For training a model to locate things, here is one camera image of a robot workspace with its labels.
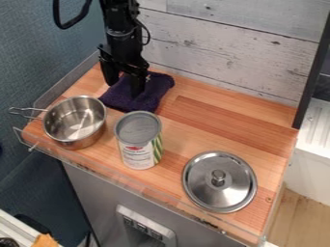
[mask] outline wooden countertop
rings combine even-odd
[[[40,121],[30,122],[24,128],[23,138],[29,143],[39,142],[40,147],[47,147],[55,155],[98,174],[114,178],[111,170],[105,169],[111,168],[165,192],[179,200],[171,206],[256,245],[258,237],[263,235],[295,145],[297,131],[290,126],[296,109],[173,76],[176,86],[163,98],[156,112],[163,123],[165,152],[154,168],[135,171],[124,166],[113,134],[114,124],[123,113],[113,109],[108,109],[107,130],[103,136],[83,150],[64,151],[48,145],[51,142],[43,133]],[[106,90],[100,67],[96,65],[58,100],[78,95],[99,97]],[[251,204],[234,213],[216,214],[202,212],[189,201],[181,186],[181,171],[189,158],[202,151],[228,151],[251,165],[258,178],[257,196]],[[128,187],[136,187],[133,182],[124,182]],[[148,189],[140,192],[149,198],[167,201]]]

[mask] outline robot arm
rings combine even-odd
[[[61,22],[59,1],[53,0],[54,21],[59,28],[68,29],[88,14],[93,0],[86,0],[80,14],[66,23]],[[149,64],[141,52],[151,38],[148,29],[137,19],[139,4],[135,0],[99,0],[99,4],[106,33],[106,43],[98,47],[105,81],[112,86],[119,80],[120,72],[125,72],[130,77],[132,97],[136,97],[145,89]],[[148,34],[146,43],[142,29]]]

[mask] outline can lid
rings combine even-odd
[[[117,138],[126,144],[144,146],[161,131],[161,121],[153,113],[135,111],[123,115],[115,125]]]
[[[184,168],[183,187],[205,209],[228,213],[247,206],[257,193],[257,178],[241,158],[223,151],[193,157]]]

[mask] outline wooden wall panel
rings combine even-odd
[[[161,12],[167,11],[167,0],[139,0],[142,8]]]
[[[319,42],[330,0],[167,0],[169,13]]]
[[[301,97],[317,48],[310,41],[151,10],[142,10],[140,19],[152,34],[143,54],[148,61],[290,105]]]

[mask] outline lid handle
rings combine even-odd
[[[225,183],[226,173],[222,170],[214,170],[212,172],[212,184],[216,187],[220,187]]]

